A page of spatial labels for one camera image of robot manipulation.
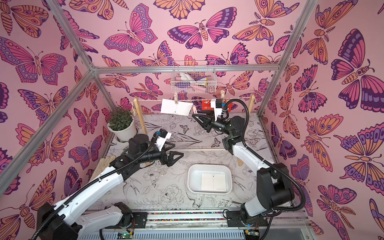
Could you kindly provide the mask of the white postcard with circles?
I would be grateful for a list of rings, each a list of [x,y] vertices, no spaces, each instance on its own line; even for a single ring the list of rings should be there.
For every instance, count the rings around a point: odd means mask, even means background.
[[[226,192],[225,174],[202,174],[201,190],[205,192]]]

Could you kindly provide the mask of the white postcard with chinese text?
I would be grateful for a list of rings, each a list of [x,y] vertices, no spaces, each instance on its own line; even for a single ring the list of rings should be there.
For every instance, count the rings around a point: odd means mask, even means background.
[[[161,113],[170,115],[188,116],[193,104],[175,100],[162,100]]]

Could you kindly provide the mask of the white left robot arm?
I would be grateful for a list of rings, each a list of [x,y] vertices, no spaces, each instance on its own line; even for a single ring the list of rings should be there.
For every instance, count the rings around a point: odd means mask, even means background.
[[[134,227],[132,210],[119,202],[93,214],[84,212],[100,197],[140,170],[141,164],[160,162],[173,166],[184,153],[174,151],[175,144],[168,142],[171,133],[163,129],[150,139],[145,134],[137,134],[129,140],[129,145],[109,165],[75,193],[56,204],[44,204],[38,210],[37,230],[32,239],[77,240],[106,227]]]

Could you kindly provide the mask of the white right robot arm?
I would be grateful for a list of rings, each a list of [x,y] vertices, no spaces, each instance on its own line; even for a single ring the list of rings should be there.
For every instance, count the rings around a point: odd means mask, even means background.
[[[301,205],[287,207],[284,204],[295,198],[294,184],[287,166],[267,161],[246,144],[245,133],[250,114],[244,117],[234,116],[230,119],[216,117],[214,112],[202,111],[193,114],[192,118],[206,132],[215,130],[224,134],[224,149],[243,161],[256,175],[256,196],[241,204],[239,217],[245,225],[251,225],[263,216],[273,217],[279,212],[294,212]]]

